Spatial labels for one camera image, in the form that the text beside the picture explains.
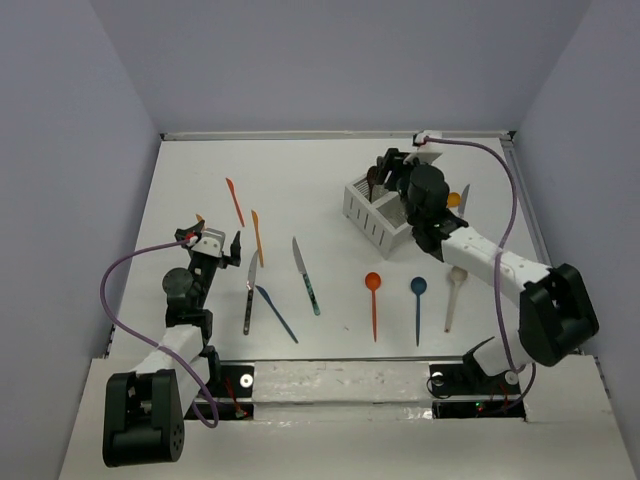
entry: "plastic spoon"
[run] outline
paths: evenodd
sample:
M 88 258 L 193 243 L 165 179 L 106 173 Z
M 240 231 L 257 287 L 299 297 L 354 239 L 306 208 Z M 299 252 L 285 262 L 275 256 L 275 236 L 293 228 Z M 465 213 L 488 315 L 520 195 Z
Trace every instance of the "plastic spoon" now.
M 376 290 L 382 285 L 382 279 L 376 272 L 368 273 L 364 284 L 371 290 L 371 321 L 373 322 L 373 341 L 378 341 L 378 316 L 376 314 Z
M 422 277 L 411 280 L 411 291 L 416 294 L 416 347 L 420 346 L 420 295 L 427 291 L 427 281 Z
M 451 331 L 451 324 L 453 323 L 453 311 L 456 308 L 456 301 L 458 299 L 458 292 L 460 291 L 460 287 L 467 279 L 469 274 L 466 270 L 463 270 L 460 267 L 453 267 L 451 272 L 449 272 L 449 279 L 453 283 L 451 287 L 451 293 L 449 295 L 449 305 L 447 306 L 447 320 L 444 324 L 445 333 L 449 333 Z

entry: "screw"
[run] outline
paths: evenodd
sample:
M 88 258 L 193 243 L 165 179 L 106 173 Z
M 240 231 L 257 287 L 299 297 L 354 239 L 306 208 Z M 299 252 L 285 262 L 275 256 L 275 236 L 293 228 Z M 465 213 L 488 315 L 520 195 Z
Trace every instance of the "screw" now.
M 509 385 L 516 385 L 518 383 L 518 374 L 516 372 L 507 372 L 504 374 L 504 380 Z

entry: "green knife handle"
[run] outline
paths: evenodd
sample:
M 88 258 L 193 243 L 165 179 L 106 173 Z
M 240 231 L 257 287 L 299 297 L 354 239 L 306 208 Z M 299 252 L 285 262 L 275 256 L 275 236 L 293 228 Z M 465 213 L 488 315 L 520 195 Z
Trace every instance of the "green knife handle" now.
M 311 286 L 311 280 L 309 280 L 309 275 L 306 273 L 302 274 L 302 278 L 304 278 L 304 285 L 307 287 L 307 293 L 309 294 L 309 299 L 311 299 L 311 305 L 313 306 L 313 313 L 316 315 L 320 315 L 320 307 L 318 306 L 318 302 L 316 301 L 316 295 L 313 293 L 313 287 Z
M 247 293 L 247 309 L 244 312 L 244 329 L 242 333 L 249 335 L 249 325 L 251 323 L 251 307 L 253 306 L 253 288 Z

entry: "cable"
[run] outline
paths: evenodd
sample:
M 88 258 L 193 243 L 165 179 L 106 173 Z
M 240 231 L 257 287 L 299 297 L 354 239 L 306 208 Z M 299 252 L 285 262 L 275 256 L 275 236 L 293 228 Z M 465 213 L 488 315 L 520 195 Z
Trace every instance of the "cable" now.
M 522 393 L 520 394 L 520 396 L 515 399 L 513 402 L 511 402 L 509 405 L 505 405 L 502 408 L 499 408 L 497 410 L 492 410 L 491 412 L 484 412 L 483 416 L 492 416 L 492 415 L 496 415 L 498 413 L 505 413 L 507 410 L 511 410 L 513 407 L 517 407 L 518 405 L 520 405 L 523 401 L 524 401 L 524 397 L 526 397 L 529 392 L 531 391 L 531 388 L 533 387 L 533 382 L 536 379 L 536 373 L 537 373 L 537 366 L 535 363 L 531 364 L 531 378 L 529 379 L 529 383 L 527 384 L 527 386 L 525 387 L 525 389 L 522 391 Z
M 502 165 L 502 168 L 504 169 L 505 173 L 507 174 L 507 178 L 509 179 L 509 185 L 511 186 L 511 216 L 509 217 L 509 224 L 507 225 L 507 228 L 504 231 L 504 234 L 502 235 L 500 242 L 498 243 L 498 252 L 496 254 L 495 262 L 493 265 L 493 298 L 494 298 L 494 303 L 496 305 L 496 316 L 498 317 L 498 328 L 500 329 L 500 337 L 502 338 L 502 345 L 504 346 L 504 353 L 507 357 L 507 362 L 509 362 L 509 367 L 511 368 L 512 371 L 514 371 L 515 373 L 520 373 L 522 372 L 522 370 L 524 370 L 524 366 L 518 369 L 513 363 L 513 356 L 511 355 L 511 348 L 509 347 L 509 340 L 507 339 L 507 330 L 504 326 L 504 317 L 502 314 L 502 299 L 500 298 L 500 263 L 502 260 L 502 251 L 504 249 L 505 244 L 507 243 L 507 239 L 509 238 L 509 235 L 511 234 L 511 230 L 513 229 L 513 225 L 516 221 L 516 212 L 517 212 L 517 206 L 518 206 L 518 195 L 516 194 L 515 179 L 513 178 L 513 174 L 511 173 L 511 170 L 509 170 L 509 165 L 507 165 L 507 162 L 500 155 L 498 155 L 495 150 L 485 145 L 482 145 L 481 143 L 468 142 L 465 140 L 448 140 L 444 138 L 432 138 L 427 136 L 424 138 L 423 143 L 419 144 L 419 146 L 425 145 L 428 142 L 440 143 L 443 145 L 460 145 L 463 147 L 473 147 L 473 148 L 478 148 L 480 150 L 484 150 L 485 152 L 492 155 L 496 160 L 498 160 L 500 165 Z
M 135 331 L 133 328 L 127 327 L 124 323 L 122 323 L 120 320 L 118 320 L 118 317 L 116 317 L 115 313 L 113 313 L 113 311 L 109 307 L 109 304 L 107 303 L 107 294 L 106 294 L 107 280 L 109 279 L 109 276 L 111 275 L 111 272 L 113 272 L 113 270 L 118 265 L 120 265 L 123 262 L 126 262 L 127 260 L 132 259 L 133 257 L 136 257 L 138 255 L 142 255 L 143 253 L 154 252 L 156 250 L 164 250 L 165 248 L 171 248 L 171 247 L 178 247 L 178 246 L 182 246 L 182 245 L 187 245 L 190 242 L 191 242 L 191 238 L 187 238 L 187 239 L 181 240 L 179 242 L 164 243 L 162 245 L 156 245 L 154 247 L 143 248 L 143 249 L 137 250 L 137 251 L 135 251 L 133 253 L 130 253 L 128 255 L 125 255 L 124 257 L 119 258 L 118 260 L 113 262 L 109 266 L 109 268 L 107 268 L 107 271 L 104 272 L 104 275 L 102 277 L 102 281 L 100 282 L 100 302 L 102 303 L 102 308 L 104 309 L 105 313 L 107 314 L 107 316 L 113 322 L 114 325 L 120 327 L 122 330 L 127 332 L 129 335 L 133 335 L 138 340 L 142 340 L 147 345 L 150 345 L 153 348 L 156 348 L 156 349 L 166 353 L 171 358 L 173 358 L 176 362 L 178 362 L 180 365 L 182 365 L 182 368 L 184 368 L 187 371 L 187 373 L 189 375 L 191 375 L 191 377 L 198 384 L 198 386 L 202 390 L 202 393 L 204 394 L 204 397 L 206 398 L 207 402 L 211 406 L 211 412 L 213 413 L 213 423 L 209 422 L 206 418 L 204 418 L 202 413 L 200 413 L 200 410 L 198 410 L 198 407 L 196 406 L 195 400 L 191 403 L 191 409 L 193 410 L 193 413 L 195 413 L 196 417 L 198 417 L 198 419 L 202 423 L 204 423 L 207 427 L 215 428 L 215 427 L 218 426 L 218 422 L 220 420 L 220 417 L 218 415 L 218 408 L 216 406 L 216 401 L 213 399 L 213 396 L 211 395 L 211 392 L 207 388 L 207 385 L 204 383 L 204 381 L 202 381 L 202 379 L 196 373 L 196 371 L 193 368 L 191 368 L 191 366 L 189 365 L 189 363 L 187 361 L 185 361 L 180 355 L 178 355 L 173 350 L 170 350 L 169 348 L 165 347 L 164 345 L 160 345 L 155 340 L 152 340 L 151 338 L 141 334 L 140 332 Z

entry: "blue handle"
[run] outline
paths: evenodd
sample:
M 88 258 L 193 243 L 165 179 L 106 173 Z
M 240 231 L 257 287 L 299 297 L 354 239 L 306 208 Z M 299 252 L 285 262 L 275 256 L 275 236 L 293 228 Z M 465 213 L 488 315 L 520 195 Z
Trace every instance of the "blue handle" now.
M 311 306 L 313 306 L 313 313 L 315 313 L 316 315 L 320 315 L 320 307 L 318 306 L 318 302 L 316 301 L 316 295 L 313 293 L 313 287 L 311 286 L 309 275 L 303 273 L 302 278 L 304 278 L 304 285 L 305 287 L 307 287 L 307 293 L 309 294 L 309 299 L 311 300 Z
M 420 295 L 416 295 L 416 347 L 420 346 Z

